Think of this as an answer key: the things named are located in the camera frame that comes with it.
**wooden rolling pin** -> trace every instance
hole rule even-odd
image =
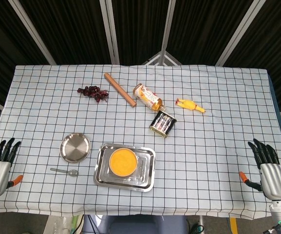
[[[131,105],[131,107],[136,106],[136,102],[134,99],[132,99],[128,93],[125,92],[125,90],[109,75],[109,73],[105,73],[105,78],[109,83],[119,92],[120,95],[122,95],[123,98]]]

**red grapes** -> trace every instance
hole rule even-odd
[[[79,88],[77,90],[78,93],[82,93],[84,96],[89,96],[94,98],[97,102],[100,102],[100,100],[107,101],[107,98],[109,94],[107,93],[107,90],[100,90],[97,86],[85,86],[85,89]]]

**orange fingertip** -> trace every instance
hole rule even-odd
[[[23,175],[19,175],[16,179],[13,180],[14,186],[19,184],[23,179]]]
[[[243,181],[243,183],[248,181],[248,178],[246,177],[246,175],[243,172],[239,172],[241,180]]]

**orange bowl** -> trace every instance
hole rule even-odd
[[[109,166],[117,176],[129,176],[137,167],[136,154],[127,148],[117,149],[109,159]]]

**yellow rubber chicken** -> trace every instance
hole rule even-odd
[[[190,100],[183,100],[183,99],[178,98],[176,101],[176,105],[189,109],[189,110],[192,110],[192,111],[197,110],[202,113],[205,112],[205,110],[202,107],[198,106],[197,104],[194,103],[194,101],[190,101]]]

